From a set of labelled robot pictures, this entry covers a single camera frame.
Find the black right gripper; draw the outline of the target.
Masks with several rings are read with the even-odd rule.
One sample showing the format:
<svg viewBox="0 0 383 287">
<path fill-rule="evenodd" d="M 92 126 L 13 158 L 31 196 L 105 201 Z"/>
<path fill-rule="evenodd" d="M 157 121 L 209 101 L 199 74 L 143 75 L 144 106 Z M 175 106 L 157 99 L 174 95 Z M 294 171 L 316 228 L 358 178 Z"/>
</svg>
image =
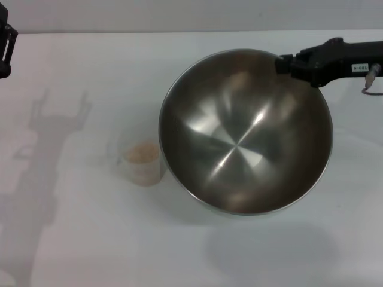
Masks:
<svg viewBox="0 0 383 287">
<path fill-rule="evenodd" d="M 375 78 L 382 76 L 382 42 L 347 43 L 342 38 L 332 38 L 296 56 L 278 56 L 275 70 L 317 88 L 340 78 L 354 77 L 363 77 L 365 87 L 370 88 Z"/>
</svg>

